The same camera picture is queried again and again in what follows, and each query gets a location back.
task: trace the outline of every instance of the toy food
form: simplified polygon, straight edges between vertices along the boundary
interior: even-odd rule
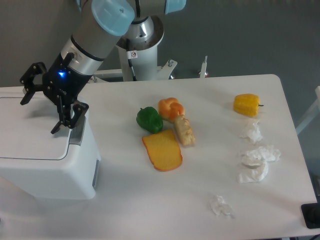
[[[164,126],[161,116],[152,106],[147,106],[143,109],[141,108],[136,115],[136,122],[140,127],[152,134],[160,132]]]
[[[172,129],[144,136],[142,141],[155,169],[166,172],[181,165],[181,150]]]
[[[185,115],[185,108],[174,98],[161,99],[158,103],[159,114],[164,119],[173,123],[179,115]]]
[[[195,144],[196,139],[192,133],[189,120],[184,115],[177,116],[174,120],[174,127],[183,146]]]
[[[233,110],[239,114],[254,117],[259,112],[260,98],[257,95],[247,93],[235,96],[233,102]]]

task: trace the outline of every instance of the crumpled tissue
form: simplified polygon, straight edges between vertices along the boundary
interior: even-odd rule
[[[209,200],[210,207],[216,216],[223,213],[226,216],[235,217],[235,213],[231,206],[227,204],[222,196],[214,195]]]
[[[261,141],[263,137],[261,135],[258,123],[259,119],[250,118],[239,137],[242,139],[249,138],[252,144],[256,144],[257,142]]]
[[[260,182],[265,178],[269,170],[268,163],[262,161],[262,164],[257,168],[243,169],[237,178],[238,183],[246,184],[252,182]]]
[[[255,150],[245,151],[242,157],[242,164],[250,167],[261,166],[263,162],[276,162],[281,152],[273,145],[260,146]]]

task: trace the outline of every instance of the gray wall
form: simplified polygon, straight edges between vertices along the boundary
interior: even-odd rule
[[[161,17],[159,65],[178,61],[177,78],[195,78],[205,55],[211,77],[276,74],[294,122],[320,85],[320,1],[188,0]],[[18,86],[33,62],[53,62],[80,21],[75,0],[0,2],[0,87]],[[103,64],[119,68],[114,50]],[[312,174],[320,175],[320,117],[299,136]]]

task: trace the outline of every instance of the green bell pepper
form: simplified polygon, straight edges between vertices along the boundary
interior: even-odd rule
[[[160,132],[164,126],[164,122],[152,106],[147,106],[146,108],[141,108],[136,115],[136,122],[139,126],[152,134]]]

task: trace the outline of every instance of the label sticker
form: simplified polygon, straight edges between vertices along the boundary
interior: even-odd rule
[[[137,59],[138,52],[137,51],[127,51],[126,52],[128,59]]]

